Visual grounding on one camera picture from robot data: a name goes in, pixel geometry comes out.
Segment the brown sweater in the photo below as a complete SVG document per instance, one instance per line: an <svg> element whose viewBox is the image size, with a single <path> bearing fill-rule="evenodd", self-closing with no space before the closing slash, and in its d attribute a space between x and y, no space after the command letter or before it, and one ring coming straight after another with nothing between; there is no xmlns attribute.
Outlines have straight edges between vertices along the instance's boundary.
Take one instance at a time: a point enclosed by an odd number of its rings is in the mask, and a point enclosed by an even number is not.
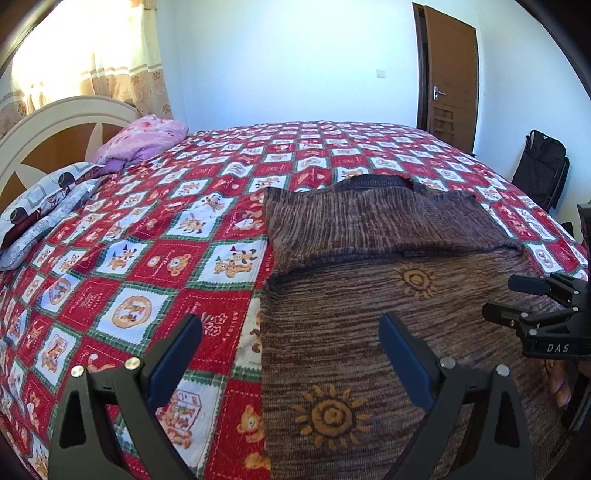
<svg viewBox="0 0 591 480"><path fill-rule="evenodd" d="M534 312L553 302L507 289L511 273L532 269L472 196L432 193L377 176L265 191L275 267L261 294L262 402L273 479L381 479L404 450L423 411L379 345L377 320L388 311L440 356L509 365L538 476L551 468L561 428L542 365L480 310L487 300ZM451 465L468 413L435 478Z"/></svg>

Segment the checkered bedspread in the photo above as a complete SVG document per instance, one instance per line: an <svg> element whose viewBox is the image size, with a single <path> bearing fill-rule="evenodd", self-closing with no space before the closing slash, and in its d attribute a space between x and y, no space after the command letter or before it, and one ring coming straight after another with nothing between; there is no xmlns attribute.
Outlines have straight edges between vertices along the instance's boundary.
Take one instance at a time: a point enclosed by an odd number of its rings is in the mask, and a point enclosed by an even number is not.
<svg viewBox="0 0 591 480"><path fill-rule="evenodd" d="M207 480L263 479L259 288L272 251L262 189L318 189L362 173L470 190L540 273L586 278L584 250L516 187L423 131L389 124L286 123L200 132L106 178L19 270L0 276L0 393L6 435L47 476L57 400L73 365L91 372L141 355L187 312L202 344L157 413ZM121 415L125 457L140 477Z"/></svg>

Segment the black bag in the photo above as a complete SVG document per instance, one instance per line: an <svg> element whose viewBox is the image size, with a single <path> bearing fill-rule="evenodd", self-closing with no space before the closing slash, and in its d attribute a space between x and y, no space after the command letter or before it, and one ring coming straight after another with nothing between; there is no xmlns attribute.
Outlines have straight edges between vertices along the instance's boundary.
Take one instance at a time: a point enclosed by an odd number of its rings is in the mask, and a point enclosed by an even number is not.
<svg viewBox="0 0 591 480"><path fill-rule="evenodd" d="M532 130L511 183L546 212L556 208L569 172L564 145L555 138Z"/></svg>

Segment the pink blanket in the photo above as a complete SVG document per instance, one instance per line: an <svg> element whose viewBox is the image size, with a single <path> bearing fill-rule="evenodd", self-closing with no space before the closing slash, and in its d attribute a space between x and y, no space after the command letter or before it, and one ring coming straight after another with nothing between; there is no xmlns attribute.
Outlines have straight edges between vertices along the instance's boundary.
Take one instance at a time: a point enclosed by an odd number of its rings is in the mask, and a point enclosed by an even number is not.
<svg viewBox="0 0 591 480"><path fill-rule="evenodd" d="M156 115L147 115L131 122L90 159L91 163L103 165L96 177L123 170L159 155L187 136L189 128L178 120L165 120Z"/></svg>

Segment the bed headboard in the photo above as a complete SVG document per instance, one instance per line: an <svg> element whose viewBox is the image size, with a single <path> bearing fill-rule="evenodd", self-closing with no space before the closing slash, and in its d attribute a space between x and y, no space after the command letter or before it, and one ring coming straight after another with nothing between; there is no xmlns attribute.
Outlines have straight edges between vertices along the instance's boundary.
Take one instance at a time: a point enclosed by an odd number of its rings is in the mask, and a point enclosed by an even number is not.
<svg viewBox="0 0 591 480"><path fill-rule="evenodd" d="M0 212L46 174L88 160L140 116L128 103L91 95L58 100L26 116L0 140Z"/></svg>

